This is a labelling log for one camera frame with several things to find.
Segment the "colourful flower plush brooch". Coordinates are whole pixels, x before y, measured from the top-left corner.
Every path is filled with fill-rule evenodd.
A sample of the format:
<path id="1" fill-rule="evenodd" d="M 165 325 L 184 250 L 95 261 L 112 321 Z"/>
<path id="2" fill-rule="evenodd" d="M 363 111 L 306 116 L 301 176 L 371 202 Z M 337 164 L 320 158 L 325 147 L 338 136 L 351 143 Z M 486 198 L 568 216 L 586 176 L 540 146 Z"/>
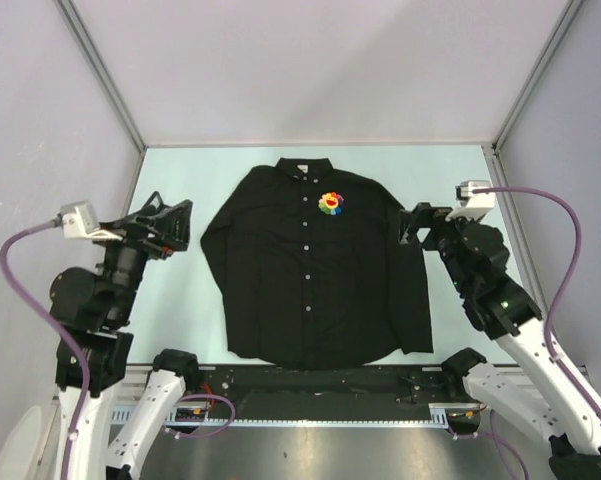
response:
<path id="1" fill-rule="evenodd" d="M 337 216 L 342 213 L 344 197 L 337 192 L 327 192 L 318 200 L 318 209 L 328 216 Z"/>

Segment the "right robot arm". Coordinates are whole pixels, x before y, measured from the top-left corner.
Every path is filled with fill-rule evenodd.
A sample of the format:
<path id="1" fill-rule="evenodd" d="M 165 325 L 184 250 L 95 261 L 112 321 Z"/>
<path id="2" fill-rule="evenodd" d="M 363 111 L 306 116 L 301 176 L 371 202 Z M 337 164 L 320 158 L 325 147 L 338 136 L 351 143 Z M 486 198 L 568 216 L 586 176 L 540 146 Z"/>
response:
<path id="1" fill-rule="evenodd" d="M 558 479 L 601 479 L 601 397 L 568 358 L 526 290 L 507 273 L 502 233 L 482 224 L 493 203 L 420 203 L 399 214 L 401 244 L 438 253 L 471 325 L 505 351 L 536 389 L 531 395 L 465 348 L 443 364 L 443 393 L 488 406 L 549 453 Z"/>

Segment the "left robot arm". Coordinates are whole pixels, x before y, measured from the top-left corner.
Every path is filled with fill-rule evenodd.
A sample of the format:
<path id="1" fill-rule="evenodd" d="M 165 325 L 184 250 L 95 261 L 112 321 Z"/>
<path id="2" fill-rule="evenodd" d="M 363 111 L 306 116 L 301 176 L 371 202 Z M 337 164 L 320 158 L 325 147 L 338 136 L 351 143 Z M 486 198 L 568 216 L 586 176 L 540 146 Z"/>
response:
<path id="1" fill-rule="evenodd" d="M 125 328 L 146 264 L 187 250 L 193 204 L 165 204 L 153 192 L 142 207 L 118 220 L 99 222 L 88 201 L 61 208 L 68 239 L 104 249 L 94 271 L 72 267 L 49 290 L 50 315 L 73 338 L 90 376 L 66 342 L 57 349 L 56 384 L 61 412 L 54 476 L 57 479 L 137 479 L 169 411 L 201 387 L 195 355 L 165 349 L 153 362 L 141 398 L 115 438 L 113 411 L 133 342 Z"/>

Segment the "black button-up shirt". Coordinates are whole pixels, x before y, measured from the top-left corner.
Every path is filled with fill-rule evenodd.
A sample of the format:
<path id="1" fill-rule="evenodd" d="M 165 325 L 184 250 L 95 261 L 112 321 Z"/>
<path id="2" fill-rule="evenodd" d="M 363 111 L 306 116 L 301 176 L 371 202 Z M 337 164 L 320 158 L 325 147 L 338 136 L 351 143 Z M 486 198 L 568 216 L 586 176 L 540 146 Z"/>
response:
<path id="1" fill-rule="evenodd" d="M 344 197 L 341 214 L 318 209 L 327 192 Z M 424 256 L 399 244 L 401 210 L 325 158 L 252 168 L 201 238 L 230 352 L 306 370 L 432 352 Z"/>

